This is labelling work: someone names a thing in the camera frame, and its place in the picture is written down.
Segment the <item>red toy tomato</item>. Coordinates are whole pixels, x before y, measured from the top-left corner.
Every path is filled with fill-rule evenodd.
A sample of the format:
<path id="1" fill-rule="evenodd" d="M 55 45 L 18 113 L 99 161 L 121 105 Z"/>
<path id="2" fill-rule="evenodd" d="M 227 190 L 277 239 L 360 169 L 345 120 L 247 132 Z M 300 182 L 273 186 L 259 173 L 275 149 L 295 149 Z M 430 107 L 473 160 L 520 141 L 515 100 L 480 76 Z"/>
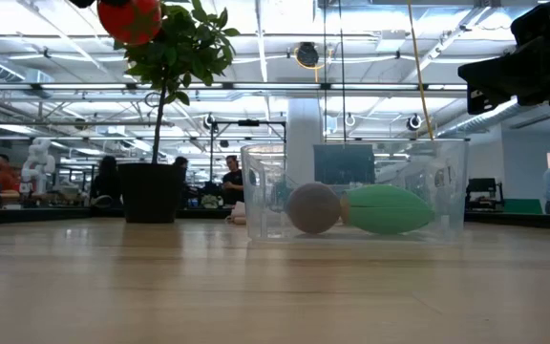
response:
<path id="1" fill-rule="evenodd" d="M 160 31 L 159 0 L 130 0 L 126 6 L 108 6 L 97 0 L 96 8 L 102 27 L 118 42 L 145 44 Z"/>

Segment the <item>brown toy kiwi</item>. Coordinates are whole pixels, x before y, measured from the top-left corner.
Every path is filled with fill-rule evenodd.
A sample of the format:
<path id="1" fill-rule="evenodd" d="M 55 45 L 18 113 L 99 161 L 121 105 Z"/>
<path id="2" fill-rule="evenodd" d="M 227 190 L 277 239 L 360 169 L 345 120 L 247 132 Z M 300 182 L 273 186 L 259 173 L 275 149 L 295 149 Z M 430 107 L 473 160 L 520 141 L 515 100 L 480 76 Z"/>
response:
<path id="1" fill-rule="evenodd" d="M 286 215 L 304 233 L 320 234 L 339 220 L 341 204 L 327 185 L 306 183 L 290 193 L 286 202 Z"/>

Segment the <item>clear plastic tupperware container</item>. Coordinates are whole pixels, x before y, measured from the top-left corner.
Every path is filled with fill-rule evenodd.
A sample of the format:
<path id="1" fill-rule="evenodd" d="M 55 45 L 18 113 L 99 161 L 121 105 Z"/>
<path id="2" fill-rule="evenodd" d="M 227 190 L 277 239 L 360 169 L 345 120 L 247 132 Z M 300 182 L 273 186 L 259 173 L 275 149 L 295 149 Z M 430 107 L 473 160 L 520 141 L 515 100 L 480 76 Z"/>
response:
<path id="1" fill-rule="evenodd" d="M 464 228 L 466 140 L 354 140 L 321 144 L 370 144 L 375 182 L 403 188 L 424 200 L 434 219 L 421 228 L 396 234 L 369 233 L 346 225 L 342 217 L 326 232 L 307 234 L 286 215 L 290 193 L 314 179 L 314 144 L 292 148 L 283 144 L 248 145 L 242 150 L 243 183 L 248 234 L 253 240 L 301 241 L 411 241 L 450 243 Z M 341 203 L 351 189 L 371 184 L 329 185 Z"/>

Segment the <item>green leafy plant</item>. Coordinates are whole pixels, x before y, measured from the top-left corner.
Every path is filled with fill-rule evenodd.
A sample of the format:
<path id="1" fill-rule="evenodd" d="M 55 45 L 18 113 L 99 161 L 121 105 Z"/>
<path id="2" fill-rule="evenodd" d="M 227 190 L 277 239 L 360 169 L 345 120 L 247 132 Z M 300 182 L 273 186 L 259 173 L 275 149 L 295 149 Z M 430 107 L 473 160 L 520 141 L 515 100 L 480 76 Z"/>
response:
<path id="1" fill-rule="evenodd" d="M 114 39 L 114 48 L 124 51 L 130 63 L 126 73 L 148 83 L 158 92 L 159 102 L 153 142 L 152 163 L 159 162 L 160 127 L 164 106 L 190 103 L 184 92 L 194 79 L 210 86 L 224 76 L 236 51 L 230 39 L 240 32 L 229 25 L 228 10 L 209 13 L 201 0 L 191 0 L 191 9 L 159 0 L 162 22 L 149 42 L 129 45 Z"/>

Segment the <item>black robot workstation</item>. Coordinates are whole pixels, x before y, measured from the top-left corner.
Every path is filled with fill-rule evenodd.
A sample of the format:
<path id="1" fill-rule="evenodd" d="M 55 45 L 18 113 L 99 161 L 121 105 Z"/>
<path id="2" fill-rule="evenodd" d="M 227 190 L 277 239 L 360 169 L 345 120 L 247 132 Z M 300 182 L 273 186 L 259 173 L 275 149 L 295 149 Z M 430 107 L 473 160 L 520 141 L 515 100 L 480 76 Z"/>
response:
<path id="1" fill-rule="evenodd" d="M 504 205 L 501 182 L 495 178 L 476 178 L 468 181 L 466 212 L 502 212 Z"/>

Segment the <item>green panel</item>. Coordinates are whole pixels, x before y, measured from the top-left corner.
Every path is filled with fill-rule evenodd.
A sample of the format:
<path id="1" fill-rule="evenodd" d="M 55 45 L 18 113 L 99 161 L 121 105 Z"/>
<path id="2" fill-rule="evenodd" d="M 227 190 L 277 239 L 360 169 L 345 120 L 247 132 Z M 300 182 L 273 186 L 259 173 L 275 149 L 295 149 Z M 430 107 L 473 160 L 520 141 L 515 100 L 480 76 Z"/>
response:
<path id="1" fill-rule="evenodd" d="M 503 212 L 540 215 L 543 213 L 543 207 L 539 199 L 506 199 Z"/>

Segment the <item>black monitor screen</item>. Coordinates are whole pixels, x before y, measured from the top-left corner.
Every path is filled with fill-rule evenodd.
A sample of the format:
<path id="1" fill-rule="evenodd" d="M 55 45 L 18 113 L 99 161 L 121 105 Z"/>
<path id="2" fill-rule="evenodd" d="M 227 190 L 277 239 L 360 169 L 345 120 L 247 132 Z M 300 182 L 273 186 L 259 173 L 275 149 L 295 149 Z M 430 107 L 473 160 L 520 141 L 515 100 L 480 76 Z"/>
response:
<path id="1" fill-rule="evenodd" d="M 314 179 L 329 185 L 375 182 L 370 144 L 319 144 L 314 150 Z"/>

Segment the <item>black rig stand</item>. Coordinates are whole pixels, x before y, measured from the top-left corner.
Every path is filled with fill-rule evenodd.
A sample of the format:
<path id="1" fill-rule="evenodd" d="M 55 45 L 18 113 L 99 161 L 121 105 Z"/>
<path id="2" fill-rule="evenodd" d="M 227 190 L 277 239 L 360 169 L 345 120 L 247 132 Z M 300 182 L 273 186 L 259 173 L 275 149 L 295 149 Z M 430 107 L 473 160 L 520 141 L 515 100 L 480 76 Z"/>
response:
<path id="1" fill-rule="evenodd" d="M 284 121 L 259 120 L 259 119 L 239 119 L 239 120 L 215 120 L 211 119 L 209 127 L 209 181 L 214 181 L 214 142 L 216 140 L 215 127 L 223 125 L 218 134 L 223 134 L 231 125 L 239 127 L 259 127 L 265 125 L 283 142 L 287 143 L 287 128 Z M 281 125 L 283 133 L 280 134 L 274 129 L 275 125 Z"/>

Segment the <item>black plant pot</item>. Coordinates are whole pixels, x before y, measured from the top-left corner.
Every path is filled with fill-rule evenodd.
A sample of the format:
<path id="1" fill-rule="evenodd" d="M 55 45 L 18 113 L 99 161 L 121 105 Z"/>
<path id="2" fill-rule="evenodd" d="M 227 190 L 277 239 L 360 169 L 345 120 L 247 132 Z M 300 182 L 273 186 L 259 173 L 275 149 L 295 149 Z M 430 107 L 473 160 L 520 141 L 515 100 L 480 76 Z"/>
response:
<path id="1" fill-rule="evenodd" d="M 125 163 L 118 167 L 124 215 L 131 224 L 170 224 L 184 187 L 185 170 L 169 164 Z"/>

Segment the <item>beige folded cloth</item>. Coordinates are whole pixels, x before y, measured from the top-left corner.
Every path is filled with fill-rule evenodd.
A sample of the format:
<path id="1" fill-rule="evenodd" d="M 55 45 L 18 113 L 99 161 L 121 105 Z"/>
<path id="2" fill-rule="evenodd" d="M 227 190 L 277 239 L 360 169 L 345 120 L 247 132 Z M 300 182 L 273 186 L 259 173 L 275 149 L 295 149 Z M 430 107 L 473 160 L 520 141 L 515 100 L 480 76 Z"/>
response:
<path id="1" fill-rule="evenodd" d="M 225 220 L 229 224 L 244 226 L 246 224 L 245 204 L 243 202 L 236 202 Z"/>

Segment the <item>black metal table frame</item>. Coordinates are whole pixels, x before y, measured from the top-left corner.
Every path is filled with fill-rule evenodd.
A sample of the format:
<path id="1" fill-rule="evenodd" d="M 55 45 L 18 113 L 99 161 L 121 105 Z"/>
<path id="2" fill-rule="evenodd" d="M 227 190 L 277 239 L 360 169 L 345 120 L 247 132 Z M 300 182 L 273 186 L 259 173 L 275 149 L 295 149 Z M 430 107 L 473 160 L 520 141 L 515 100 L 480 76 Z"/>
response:
<path id="1" fill-rule="evenodd" d="M 0 225 L 24 222 L 63 221 L 87 218 L 123 218 L 121 209 L 96 210 L 88 207 L 80 208 L 34 208 L 6 210 L 0 209 Z M 490 225 L 524 226 L 550 228 L 550 215 L 467 212 L 464 216 L 467 223 Z"/>

